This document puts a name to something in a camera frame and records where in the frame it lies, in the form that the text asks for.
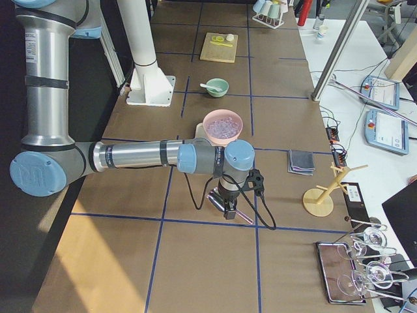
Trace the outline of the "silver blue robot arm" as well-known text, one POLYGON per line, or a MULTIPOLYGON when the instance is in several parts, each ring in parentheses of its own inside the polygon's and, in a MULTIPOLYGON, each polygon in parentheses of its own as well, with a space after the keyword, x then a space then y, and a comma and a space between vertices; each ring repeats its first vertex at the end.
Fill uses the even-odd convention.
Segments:
POLYGON ((68 133, 68 41, 99 38, 99 1, 16 1, 15 13, 25 29, 25 85, 28 133, 22 152, 10 163, 14 184, 32 196, 50 196, 80 177, 117 168, 174 166, 185 175, 218 179, 204 191, 228 220, 238 215, 237 198, 255 178, 253 147, 235 139, 162 140, 106 145, 76 142, 68 133))

